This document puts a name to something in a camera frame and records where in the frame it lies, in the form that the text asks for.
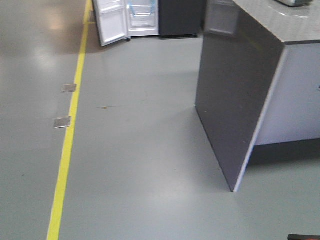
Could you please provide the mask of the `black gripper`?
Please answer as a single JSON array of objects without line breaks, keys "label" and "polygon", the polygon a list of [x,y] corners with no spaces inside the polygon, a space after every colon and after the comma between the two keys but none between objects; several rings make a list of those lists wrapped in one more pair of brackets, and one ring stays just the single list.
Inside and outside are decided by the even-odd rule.
[{"label": "black gripper", "polygon": [[289,234],[288,240],[320,240],[319,235]]}]

